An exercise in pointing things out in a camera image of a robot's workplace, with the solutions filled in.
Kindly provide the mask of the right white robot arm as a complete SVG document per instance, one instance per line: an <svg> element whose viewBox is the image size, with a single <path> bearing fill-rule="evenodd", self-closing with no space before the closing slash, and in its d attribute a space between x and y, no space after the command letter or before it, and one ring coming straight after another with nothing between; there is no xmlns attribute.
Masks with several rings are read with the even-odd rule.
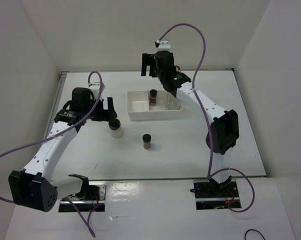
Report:
<svg viewBox="0 0 301 240"><path fill-rule="evenodd" d="M231 181L227 161L239 138L239 120L235 110L218 106L195 87L195 82L181 72L174 63L174 55L167 50L141 55L141 75L158 78L163 88L176 99L203 115L208 133L206 144L210 149L207 178L209 190L216 197L227 191Z"/></svg>

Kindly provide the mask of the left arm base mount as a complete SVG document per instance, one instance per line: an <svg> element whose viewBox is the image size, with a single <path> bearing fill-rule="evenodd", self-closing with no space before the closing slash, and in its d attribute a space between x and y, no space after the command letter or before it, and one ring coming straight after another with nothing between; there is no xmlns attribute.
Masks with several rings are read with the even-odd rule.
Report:
<svg viewBox="0 0 301 240"><path fill-rule="evenodd" d="M78 197L76 194L72 194L68 198L81 213L89 213L91 210L104 212L106 193L107 183L105 181L90 181L85 196Z"/></svg>

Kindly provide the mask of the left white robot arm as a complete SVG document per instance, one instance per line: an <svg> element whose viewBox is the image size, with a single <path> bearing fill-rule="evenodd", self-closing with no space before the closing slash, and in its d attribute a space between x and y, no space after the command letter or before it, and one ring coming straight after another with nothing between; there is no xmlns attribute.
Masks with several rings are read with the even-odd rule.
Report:
<svg viewBox="0 0 301 240"><path fill-rule="evenodd" d="M52 180L58 161L69 143L75 138L87 120L111 122L117 118L113 99L108 97L109 107L104 109L101 98L104 84L92 84L88 88L76 87L71 100L57 112L49 134L33 159L21 170L12 171L8 182L16 205L42 212L50 211L57 200L74 195L84 200L92 187L89 179L80 174L69 174L66 178Z"/></svg>

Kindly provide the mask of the spice jar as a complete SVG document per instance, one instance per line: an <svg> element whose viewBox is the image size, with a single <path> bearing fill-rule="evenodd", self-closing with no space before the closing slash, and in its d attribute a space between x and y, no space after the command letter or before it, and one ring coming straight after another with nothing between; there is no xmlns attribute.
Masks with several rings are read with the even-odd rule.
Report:
<svg viewBox="0 0 301 240"><path fill-rule="evenodd" d="M151 135L146 133L142 136L142 141L143 141L143 148L145 150L149 150L151 148Z"/></svg>
<svg viewBox="0 0 301 240"><path fill-rule="evenodd" d="M158 94L158 91L156 89L151 89L149 91L149 105L150 106L155 106L156 103L157 103L157 94Z"/></svg>

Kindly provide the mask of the glass oil bottle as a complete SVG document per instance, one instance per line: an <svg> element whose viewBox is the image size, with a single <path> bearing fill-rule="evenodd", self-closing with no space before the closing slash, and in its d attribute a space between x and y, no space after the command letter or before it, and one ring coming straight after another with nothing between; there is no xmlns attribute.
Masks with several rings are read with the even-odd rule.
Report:
<svg viewBox="0 0 301 240"><path fill-rule="evenodd" d="M165 109L169 111L180 110L182 101L174 97L170 92L167 93L165 101Z"/></svg>
<svg viewBox="0 0 301 240"><path fill-rule="evenodd" d="M175 70L176 70L176 72L178 72L178 73L181 73L181 72L182 72L180 66L178 66L178 65L175 66Z"/></svg>

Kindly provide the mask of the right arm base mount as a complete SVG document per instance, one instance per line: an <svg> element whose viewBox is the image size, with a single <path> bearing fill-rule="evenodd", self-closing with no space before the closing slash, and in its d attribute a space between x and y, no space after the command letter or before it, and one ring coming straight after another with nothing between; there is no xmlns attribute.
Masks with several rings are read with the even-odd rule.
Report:
<svg viewBox="0 0 301 240"><path fill-rule="evenodd" d="M194 194L197 210L240 209L242 207L237 183L232 180L220 193L214 193L208 180L194 180L190 192Z"/></svg>

